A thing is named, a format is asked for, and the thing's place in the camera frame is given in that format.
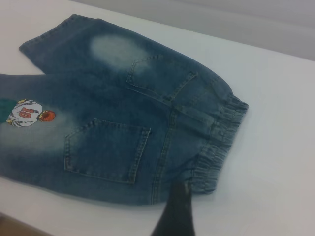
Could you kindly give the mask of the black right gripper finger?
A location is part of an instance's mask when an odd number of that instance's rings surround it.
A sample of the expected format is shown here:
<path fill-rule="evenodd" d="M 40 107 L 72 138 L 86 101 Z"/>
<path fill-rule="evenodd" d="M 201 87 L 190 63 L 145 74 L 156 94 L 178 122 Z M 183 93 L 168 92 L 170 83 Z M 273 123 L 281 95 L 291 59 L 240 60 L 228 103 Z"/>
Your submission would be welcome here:
<path fill-rule="evenodd" d="M 172 185 L 166 206 L 152 235 L 195 235 L 192 216 L 191 188 L 188 183 L 176 182 Z"/>

